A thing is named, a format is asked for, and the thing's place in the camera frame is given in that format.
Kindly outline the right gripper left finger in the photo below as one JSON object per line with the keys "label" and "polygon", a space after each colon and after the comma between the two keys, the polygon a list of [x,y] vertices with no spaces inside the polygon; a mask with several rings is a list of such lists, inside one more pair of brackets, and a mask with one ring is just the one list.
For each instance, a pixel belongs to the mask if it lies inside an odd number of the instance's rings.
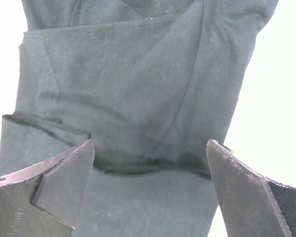
{"label": "right gripper left finger", "polygon": [[70,237],[77,227],[94,144],[0,177],[0,237]]}

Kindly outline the black t shirt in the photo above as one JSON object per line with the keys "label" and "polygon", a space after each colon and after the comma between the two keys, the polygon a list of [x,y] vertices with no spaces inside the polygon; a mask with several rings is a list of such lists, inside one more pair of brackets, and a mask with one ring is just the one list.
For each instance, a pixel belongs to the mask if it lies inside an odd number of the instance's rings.
{"label": "black t shirt", "polygon": [[25,0],[0,176],[91,139],[76,237],[206,237],[223,142],[275,0]]}

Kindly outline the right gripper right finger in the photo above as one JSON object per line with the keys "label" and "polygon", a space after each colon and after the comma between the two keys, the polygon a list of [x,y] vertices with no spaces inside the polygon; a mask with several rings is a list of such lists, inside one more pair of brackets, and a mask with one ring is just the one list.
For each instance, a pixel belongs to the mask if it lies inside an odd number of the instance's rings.
{"label": "right gripper right finger", "polygon": [[210,139],[207,158],[230,237],[296,237],[296,188],[265,177]]}

